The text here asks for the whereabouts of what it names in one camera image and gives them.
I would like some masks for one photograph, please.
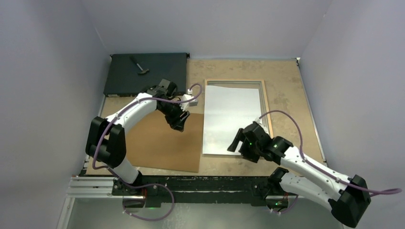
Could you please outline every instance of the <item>hammer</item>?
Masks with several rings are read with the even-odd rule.
[[[141,72],[139,72],[138,75],[144,75],[144,74],[146,74],[146,73],[149,72],[149,68],[148,68],[148,69],[145,69],[145,70],[142,69],[142,67],[139,65],[139,63],[137,62],[137,59],[135,59],[134,56],[130,56],[130,59],[131,59],[132,62],[133,62],[134,64],[136,64],[136,65],[139,67],[139,69],[141,70]]]

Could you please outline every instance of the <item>workstation table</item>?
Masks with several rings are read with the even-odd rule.
[[[302,131],[304,152],[318,162],[325,163],[296,60],[189,59],[187,86],[194,83],[204,86],[205,79],[263,79],[269,109],[282,110],[290,114]],[[129,97],[107,97],[100,109],[100,115],[102,117],[110,115],[132,100],[133,98]],[[204,112],[204,89],[198,106],[191,107],[190,112],[198,114]],[[295,146],[299,146],[297,129],[288,117],[272,113],[270,119],[275,136],[282,136]],[[252,207],[250,204],[176,203],[173,212],[164,220],[142,221],[122,214],[122,196],[111,195],[113,188],[111,174],[104,169],[93,170],[91,163],[92,158],[87,157],[82,171],[84,176],[72,178],[58,228],[343,228],[325,208],[304,198],[299,198],[294,209],[282,217],[269,213],[267,207]],[[263,159],[256,164],[240,156],[201,155],[198,173],[146,167],[139,167],[139,170],[144,175],[269,176],[277,167],[276,163]],[[164,215],[169,208],[169,203],[163,203],[160,208],[144,209],[137,214],[156,218]]]

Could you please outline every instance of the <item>robotic arm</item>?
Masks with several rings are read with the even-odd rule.
[[[96,117],[92,120],[86,144],[86,153],[112,169],[124,182],[139,186],[142,174],[135,169],[126,157],[125,129],[130,130],[147,114],[159,110],[165,114],[165,119],[174,130],[183,131],[184,123],[190,112],[189,106],[197,105],[197,98],[192,96],[192,90],[176,92],[177,85],[163,79],[159,85],[147,87],[124,108],[108,116]],[[176,96],[180,102],[168,103]]]
[[[303,175],[298,177],[287,169],[278,167],[268,178],[269,188],[308,198],[331,211],[332,215],[346,226],[356,227],[371,202],[368,192],[339,182],[346,181],[367,188],[363,178],[358,175],[350,178],[305,154],[300,154],[299,149],[288,140],[279,136],[271,138],[260,122],[253,122],[244,129],[240,128],[228,151],[234,152],[239,141],[242,142],[239,152],[244,159],[257,163],[262,156],[267,161],[273,161]],[[326,173],[333,174],[336,179],[331,179]]]

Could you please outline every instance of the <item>hammer head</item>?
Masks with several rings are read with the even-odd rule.
[[[146,73],[149,72],[149,68],[148,69],[144,69],[143,71],[139,72],[138,75],[145,75]]]

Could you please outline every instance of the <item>wooden frame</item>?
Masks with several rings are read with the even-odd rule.
[[[270,111],[269,105],[268,105],[268,100],[267,100],[267,93],[266,93],[266,87],[265,87],[265,81],[263,79],[205,79],[205,87],[208,85],[208,82],[214,82],[214,81],[219,81],[220,83],[259,83],[262,86],[262,92],[263,92],[263,101],[265,105],[265,110],[266,112]],[[273,127],[271,125],[271,119],[270,119],[270,114],[266,115],[267,118],[267,125],[268,125],[268,130],[270,133],[271,137],[274,137],[273,134]]]

